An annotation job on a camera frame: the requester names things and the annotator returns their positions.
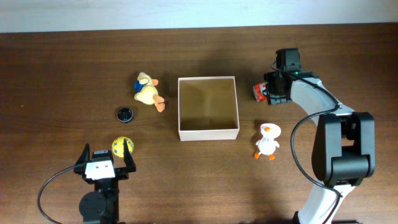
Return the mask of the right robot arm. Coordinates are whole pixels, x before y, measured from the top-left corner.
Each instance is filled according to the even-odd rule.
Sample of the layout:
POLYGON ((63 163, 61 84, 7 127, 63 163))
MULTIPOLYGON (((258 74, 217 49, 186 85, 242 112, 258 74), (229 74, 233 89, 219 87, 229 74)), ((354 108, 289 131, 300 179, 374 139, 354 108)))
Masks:
POLYGON ((290 150, 299 171, 313 183, 304 206, 293 223, 331 223, 345 197, 375 171, 375 122, 368 112, 356 112, 341 103, 314 72, 305 72, 297 48, 279 49, 264 74, 264 94, 270 105, 294 102, 307 116, 290 135, 290 150), (316 127, 312 149, 311 178, 295 151, 298 128, 312 120, 316 127))

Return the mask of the pink cardboard box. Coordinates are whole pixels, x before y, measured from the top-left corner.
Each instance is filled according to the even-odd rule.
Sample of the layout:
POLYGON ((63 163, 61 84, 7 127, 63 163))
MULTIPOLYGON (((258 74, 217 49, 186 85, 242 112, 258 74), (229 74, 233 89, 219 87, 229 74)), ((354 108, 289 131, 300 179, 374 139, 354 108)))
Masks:
POLYGON ((236 139, 239 111, 234 76, 178 79, 181 141, 236 139))

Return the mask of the red toy fire truck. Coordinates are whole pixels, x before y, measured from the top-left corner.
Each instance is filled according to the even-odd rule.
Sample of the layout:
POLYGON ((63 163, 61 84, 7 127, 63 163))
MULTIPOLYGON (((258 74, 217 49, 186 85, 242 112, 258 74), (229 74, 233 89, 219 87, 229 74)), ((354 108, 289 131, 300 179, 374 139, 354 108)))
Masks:
POLYGON ((254 97, 257 102, 268 100, 267 82, 257 83, 253 86, 254 97))

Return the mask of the yellow plush duck toy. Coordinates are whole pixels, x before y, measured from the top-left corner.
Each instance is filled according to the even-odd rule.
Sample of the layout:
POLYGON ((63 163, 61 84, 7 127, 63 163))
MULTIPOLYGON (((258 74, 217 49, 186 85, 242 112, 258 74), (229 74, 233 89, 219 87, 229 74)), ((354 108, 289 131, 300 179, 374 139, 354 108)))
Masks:
POLYGON ((145 105, 154 105, 156 110, 161 113, 165 109, 165 100, 156 89, 158 84, 158 79, 151 78, 145 72, 140 72, 134 84, 136 90, 134 99, 145 105))

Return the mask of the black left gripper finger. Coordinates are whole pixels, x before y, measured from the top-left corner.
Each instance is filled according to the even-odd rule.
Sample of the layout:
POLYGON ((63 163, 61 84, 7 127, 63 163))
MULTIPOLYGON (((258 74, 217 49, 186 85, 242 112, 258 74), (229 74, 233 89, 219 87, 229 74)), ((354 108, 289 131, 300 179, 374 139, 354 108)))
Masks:
POLYGON ((87 162, 90 161, 90 145, 88 143, 85 144, 85 147, 83 149, 82 154, 76 161, 75 165, 76 166, 82 166, 85 165, 87 162))
POLYGON ((135 172, 136 171, 136 164, 131 156, 131 153, 128 148, 127 139, 124 139, 123 146, 124 146, 124 163, 126 165, 127 172, 135 172))

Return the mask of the white duck figurine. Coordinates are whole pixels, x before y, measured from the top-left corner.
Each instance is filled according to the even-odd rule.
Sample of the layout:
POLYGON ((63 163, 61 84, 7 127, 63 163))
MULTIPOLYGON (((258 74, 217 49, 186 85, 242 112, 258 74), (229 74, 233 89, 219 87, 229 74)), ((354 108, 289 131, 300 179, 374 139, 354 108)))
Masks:
POLYGON ((263 123, 260 125, 260 132, 262 138, 256 142, 258 152, 255 153, 254 158, 258 159, 261 155, 267 156, 271 161, 275 159, 275 151, 280 147, 275 140, 281 135, 281 128, 272 123, 263 123))

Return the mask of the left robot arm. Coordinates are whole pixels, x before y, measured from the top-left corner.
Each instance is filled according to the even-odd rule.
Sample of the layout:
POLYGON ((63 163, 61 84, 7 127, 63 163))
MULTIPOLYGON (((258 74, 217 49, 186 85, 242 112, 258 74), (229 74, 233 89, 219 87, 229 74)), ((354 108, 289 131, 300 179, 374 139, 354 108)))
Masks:
POLYGON ((80 200, 83 223, 119 222, 119 182, 136 171, 133 150, 134 145, 127 137, 116 139, 112 150, 90 152, 90 145, 85 145, 74 168, 74 173, 94 185, 94 191, 80 200))

